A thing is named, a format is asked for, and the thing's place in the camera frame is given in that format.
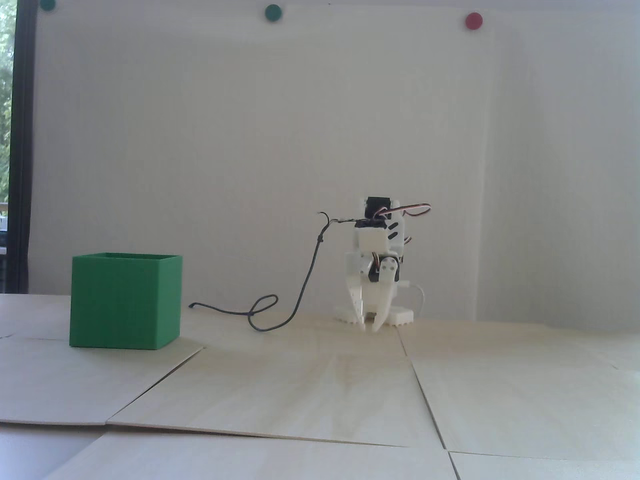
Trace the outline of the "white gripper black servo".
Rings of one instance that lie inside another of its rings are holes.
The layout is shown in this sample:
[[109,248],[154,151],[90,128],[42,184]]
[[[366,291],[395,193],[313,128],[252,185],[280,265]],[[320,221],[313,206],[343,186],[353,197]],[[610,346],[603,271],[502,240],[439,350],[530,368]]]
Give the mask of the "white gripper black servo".
[[367,253],[360,250],[345,254],[345,278],[352,305],[352,323],[366,330],[362,285],[378,283],[378,300],[372,331],[377,333],[390,313],[404,256],[395,251]]

